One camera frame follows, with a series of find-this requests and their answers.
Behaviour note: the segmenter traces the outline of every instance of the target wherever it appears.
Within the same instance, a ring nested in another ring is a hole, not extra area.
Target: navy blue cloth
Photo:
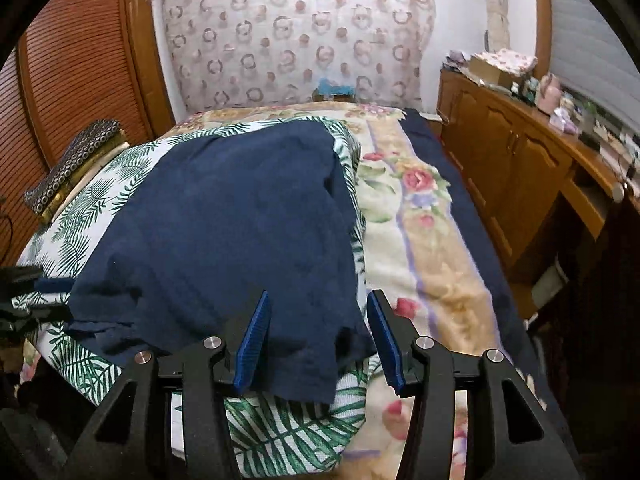
[[[294,121],[169,151],[114,217],[76,279],[67,331],[117,365],[172,353],[268,291],[255,390],[332,402],[340,371],[375,348],[356,302],[356,221],[334,138]]]
[[[444,179],[449,181],[449,193],[453,200],[451,215],[476,263],[484,286],[491,293],[495,317],[504,349],[516,367],[533,377],[536,393],[547,403],[546,414],[558,429],[560,437],[574,458],[575,446],[566,419],[549,389],[546,377],[540,373],[540,364],[518,314],[509,283],[502,272],[494,245],[476,211],[471,196],[457,168],[446,157],[440,141],[433,135],[427,122],[416,110],[405,110],[406,118],[400,121],[409,137],[414,152],[424,162],[435,166]]]

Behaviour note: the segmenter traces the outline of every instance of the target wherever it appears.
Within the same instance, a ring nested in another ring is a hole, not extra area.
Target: white blanket with fern print
[[[243,134],[290,120],[321,121],[335,138],[334,151],[340,158],[358,217],[351,233],[351,245],[358,275],[358,304],[364,315],[362,240],[365,221],[358,209],[355,190],[360,145],[341,122],[319,117],[236,123],[181,133],[130,148],[103,168],[52,225],[33,236],[19,263],[40,265],[49,277],[77,276],[114,215],[173,146],[201,136]],[[16,299],[14,305],[25,308],[32,303],[65,300],[65,294],[51,297],[36,293]],[[58,323],[42,327],[36,347],[94,404],[101,402],[120,374],[118,367],[66,335]],[[346,373],[337,384],[335,400],[328,411],[320,406],[287,402],[264,394],[227,399],[226,415],[242,475],[284,476],[325,471],[335,466],[341,452],[364,422],[366,387],[371,372],[365,362]],[[181,407],[181,396],[174,394],[172,448],[178,455],[184,453]]]

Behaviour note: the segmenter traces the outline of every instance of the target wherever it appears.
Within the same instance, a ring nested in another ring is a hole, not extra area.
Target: pillow
[[[92,165],[123,142],[126,138],[118,121],[93,122],[76,135],[49,174],[24,194],[26,205],[48,223]],[[43,216],[47,208],[49,213]]]
[[[50,222],[53,223],[56,219],[62,214],[65,210],[65,207],[70,204],[70,202],[78,196],[78,194],[89,184],[100,170],[104,168],[107,164],[109,164],[114,158],[120,155],[123,151],[129,148],[128,142],[123,142],[121,145],[113,148],[109,153],[103,155],[99,160],[96,161],[94,165],[91,166],[89,171],[87,171],[84,176],[78,181],[78,184],[69,192],[68,196],[65,198],[65,201],[60,205],[57,210],[52,208],[53,202],[47,206],[47,208],[42,212],[42,220],[45,223],[49,223],[47,218],[51,218]]]

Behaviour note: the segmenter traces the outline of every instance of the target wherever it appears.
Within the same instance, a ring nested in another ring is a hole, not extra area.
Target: bed
[[[481,354],[501,348],[547,410],[568,446],[568,430],[518,318],[500,265],[462,179],[414,110],[338,102],[228,108],[196,114],[160,139],[110,162],[47,229],[25,248],[21,264],[49,276],[75,276],[110,220],[155,163],[180,142],[211,134],[256,132],[279,121],[322,121],[335,138],[358,222],[352,250],[358,303],[382,288],[398,316],[450,350]],[[17,306],[52,299],[34,295]],[[35,345],[81,394],[100,403],[120,370],[62,332],[43,326]],[[181,398],[172,399],[172,448],[182,455]],[[386,385],[377,356],[347,372],[329,412],[267,395],[228,399],[238,465],[245,477],[322,472],[392,480],[399,466],[412,399]],[[466,397],[456,396],[451,478],[466,462]]]

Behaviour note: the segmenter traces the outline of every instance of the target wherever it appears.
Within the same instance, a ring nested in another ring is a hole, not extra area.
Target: navy blue shirt
[[[71,292],[67,331],[117,365],[209,335],[254,286],[272,305],[254,389],[330,403],[375,352],[356,302],[355,211],[315,121],[181,143],[115,216]]]

